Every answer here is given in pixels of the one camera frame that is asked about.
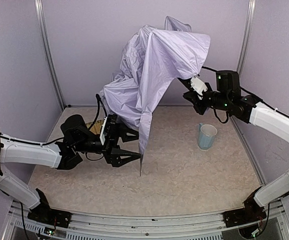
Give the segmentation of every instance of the cup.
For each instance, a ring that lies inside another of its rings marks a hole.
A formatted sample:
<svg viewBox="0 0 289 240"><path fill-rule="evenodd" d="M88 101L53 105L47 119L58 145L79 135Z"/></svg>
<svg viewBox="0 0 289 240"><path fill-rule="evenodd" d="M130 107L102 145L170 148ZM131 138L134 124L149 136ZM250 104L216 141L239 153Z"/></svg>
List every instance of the cup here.
<svg viewBox="0 0 289 240"><path fill-rule="evenodd" d="M199 137L198 137L198 146L202 150L207 150L211 148L215 141L218 130L210 125L199 123Z"/></svg>

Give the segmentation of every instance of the vertical metal pole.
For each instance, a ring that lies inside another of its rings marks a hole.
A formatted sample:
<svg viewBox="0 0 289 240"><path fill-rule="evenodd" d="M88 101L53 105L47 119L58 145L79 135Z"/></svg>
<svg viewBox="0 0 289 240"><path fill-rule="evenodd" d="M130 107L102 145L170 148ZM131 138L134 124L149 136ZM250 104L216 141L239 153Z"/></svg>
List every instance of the vertical metal pole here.
<svg viewBox="0 0 289 240"><path fill-rule="evenodd" d="M56 98L58 100L59 106L60 106L61 110L63 111L66 107L66 104L65 104L64 97L63 97L63 94L62 94L62 91L60 88L60 84L58 82L53 58L52 58L51 51L50 51L48 34L47 34L47 27L46 27L45 16L44 16L43 3L42 3L42 0L34 0L34 3L35 3L36 15L38 18L38 23L40 26L40 33L41 33L41 37L42 37L44 53L45 53L46 60L48 63L53 88L55 90L55 94L56 94Z"/></svg>
<svg viewBox="0 0 289 240"><path fill-rule="evenodd" d="M249 0L249 6L248 6L248 12L247 12L247 17L246 17L246 21L245 21L241 52L240 52L240 56L239 56L238 66L237 66L237 72L239 73L239 75L241 75L241 73L242 73L245 59L246 59L249 37L250 37L250 33L251 33L252 24L254 21L255 7L256 7L256 0Z"/></svg>
<svg viewBox="0 0 289 240"><path fill-rule="evenodd" d="M242 45L241 45L241 51L240 51L240 56L239 56L239 61L238 61L238 66L237 66L237 72L239 75L241 75L246 59L246 54L247 54L247 48L248 48L248 43L249 43L249 38L250 38L250 33L251 33L251 28L254 20L254 15L255 15L255 7L256 7L256 0L249 0L249 6L248 6L248 12L246 16L246 21L245 21L245 27L244 27L244 34L243 34L243 40L242 40ZM237 120L235 117L231 117L231 122L233 124L233 127L235 131L237 132L241 143L246 151L246 154L248 155L251 164L253 166L253 169L255 171L255 174L260 182L261 185L265 184L265 178L264 175L262 174L260 167L257 163L256 157L251 150L250 146L248 145L248 142L246 138L244 137L244 134L241 132L237 125Z"/></svg>

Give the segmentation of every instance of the white cloth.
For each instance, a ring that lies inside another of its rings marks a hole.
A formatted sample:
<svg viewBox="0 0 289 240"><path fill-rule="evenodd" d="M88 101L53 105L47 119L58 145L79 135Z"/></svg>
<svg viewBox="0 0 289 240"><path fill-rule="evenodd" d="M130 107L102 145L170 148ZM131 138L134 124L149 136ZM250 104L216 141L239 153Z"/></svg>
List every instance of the white cloth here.
<svg viewBox="0 0 289 240"><path fill-rule="evenodd" d="M101 91L110 111L139 131L139 152L149 140L152 113L175 78L197 75L208 55L210 37L187 32L188 24L172 17L165 28L142 27L122 51L120 70Z"/></svg>

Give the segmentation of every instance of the beige mat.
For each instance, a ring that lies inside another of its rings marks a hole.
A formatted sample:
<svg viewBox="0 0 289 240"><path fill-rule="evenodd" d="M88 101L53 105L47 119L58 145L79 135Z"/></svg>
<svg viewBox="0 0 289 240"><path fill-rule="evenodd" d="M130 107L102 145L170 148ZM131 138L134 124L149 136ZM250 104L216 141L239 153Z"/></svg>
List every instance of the beige mat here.
<svg viewBox="0 0 289 240"><path fill-rule="evenodd" d="M60 124L67 117L81 114L88 123L96 110L66 108L50 139L62 136ZM214 146L208 151L197 147L200 122L218 129ZM121 147L138 151L136 141ZM99 155L89 157L96 159ZM141 177L138 160L113 168L104 159L85 159L70 171L37 166L29 184L45 193L51 207L125 216L185 215L237 208L259 187L232 124L221 124L212 111L200 116L192 107L156 109Z"/></svg>

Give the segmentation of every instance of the metal edge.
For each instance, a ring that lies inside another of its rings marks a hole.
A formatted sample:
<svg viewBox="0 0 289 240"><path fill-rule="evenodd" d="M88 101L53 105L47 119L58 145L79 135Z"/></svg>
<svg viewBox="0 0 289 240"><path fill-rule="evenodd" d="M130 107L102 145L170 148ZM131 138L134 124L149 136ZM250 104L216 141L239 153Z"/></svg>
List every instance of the metal edge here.
<svg viewBox="0 0 289 240"><path fill-rule="evenodd" d="M12 236L12 233L14 231L14 224L11 224L11 219L12 219L13 215L12 214L8 214L4 220L3 223L3 230L0 233L0 240L9 240Z"/></svg>
<svg viewBox="0 0 289 240"><path fill-rule="evenodd" d="M256 7L256 0L249 0L249 5L248 5L248 11L247 11L247 16L246 16L246 21L245 21L245 27L244 27L244 34L243 34L243 39L242 39L242 45L241 45L241 51L240 51L240 56L238 60L238 65L237 65L237 72L239 75L241 75L244 63L246 60L246 55L247 55L247 49L248 49L248 43L250 39L250 34L251 34L251 29L254 21L254 16L255 16L255 7ZM246 151L247 156L250 159L250 162L252 164L252 167L255 171L255 174L260 182L261 185L265 184L265 178L263 173L260 170L260 167L257 163L256 157L251 150L246 138L244 137L244 134L241 132L237 125L237 121L234 117L231 117L231 122L232 125L238 134L238 137L240 138L240 141Z"/></svg>
<svg viewBox="0 0 289 240"><path fill-rule="evenodd" d="M97 105L70 105L68 108L96 108Z"/></svg>
<svg viewBox="0 0 289 240"><path fill-rule="evenodd" d="M270 218L281 216L284 213L280 200L270 205ZM192 236L219 233L234 228L243 228L253 223L226 228L222 217L223 211L175 215L175 216L115 216L83 212L72 212L69 228L59 228L62 231L79 234L93 234L101 237L121 239L141 239L144 233L154 239L188 238ZM13 202L9 212L15 218L21 218L20 204Z"/></svg>
<svg viewBox="0 0 289 240"><path fill-rule="evenodd" d="M237 65L237 72L239 73L239 75L241 75L242 73L245 59L246 59L250 33L251 33L253 21L254 21L255 8L256 8L256 0L249 0L248 12L246 16L244 34L243 34L242 45L241 45L241 51L240 51L240 56L238 60L238 65Z"/></svg>
<svg viewBox="0 0 289 240"><path fill-rule="evenodd" d="M289 219L287 214L284 212L281 216L277 217L277 219L283 240L289 240Z"/></svg>
<svg viewBox="0 0 289 240"><path fill-rule="evenodd" d="M48 134L48 137L46 138L47 141L50 141L50 137L51 137L51 134L53 133L54 129L56 128L61 116L62 116L62 113L64 112L64 110L59 114L59 116L57 117L56 121L54 122L49 134Z"/></svg>
<svg viewBox="0 0 289 240"><path fill-rule="evenodd" d="M20 216L14 216L12 217L13 224L18 227L23 229L23 224L22 224L22 220ZM45 227L52 227L51 225L47 226L45 224L39 223L39 222L35 222L32 221L30 219L25 219L25 224L26 224L26 228L28 232L32 232L32 233L38 233L38 230L41 230L41 233L43 232L42 230ZM102 239L106 239L106 240L126 240L126 239L137 239L137 240L147 240L147 239L152 239L152 240L157 240L157 239L161 239L161 240L169 240L171 239L170 237L166 237L164 232L159 232L159 235L152 235L150 234L150 231L147 231L145 229L143 229L141 232L139 232L139 234L137 236L135 236L133 234L135 228L129 228L129 229L125 229L122 232L117 232L114 233L113 235L101 235L101 232L99 234L99 232L97 231L88 231L86 229L79 229L79 228L61 228L61 227L57 227L56 230L59 231L60 233L62 233L62 236L52 236L52 239L59 239L59 240L65 240L65 239L73 239L73 240L82 240L82 239L88 239L88 240L102 240ZM218 229L216 232L212 232L212 233L207 233L207 234L199 234L199 235L191 235L188 236L190 239L194 240L194 239L223 239L222 238L222 232L220 229ZM173 240L188 240L188 237L172 237Z"/></svg>
<svg viewBox="0 0 289 240"><path fill-rule="evenodd" d="M265 177L264 177L264 175L263 175L263 173L259 167L259 164L256 160L256 157L255 157L253 151L251 150L251 147L249 146L244 134L241 132L240 128L237 125L236 119L234 117L231 117L230 120L231 120L233 128L234 128L235 132L237 133L237 135L238 135L238 137L242 143L242 146L243 146L243 148L244 148L244 150L245 150L245 152L246 152L246 154L247 154L247 156L251 162L251 165L254 169L255 175L257 176L259 183L261 185L265 185L266 184Z"/></svg>
<svg viewBox="0 0 289 240"><path fill-rule="evenodd" d="M42 37L43 49L44 49L46 61L48 63L52 85L55 91L58 104L61 110L63 111L66 108L66 104L65 104L64 97L63 97L60 84L57 78L57 74L56 74L56 70L55 70L55 66L54 66L54 62L53 62L53 58L52 58L52 54L50 50L42 0L34 0L34 5L35 5L35 11L36 11L39 27L40 27L40 34Z"/></svg>

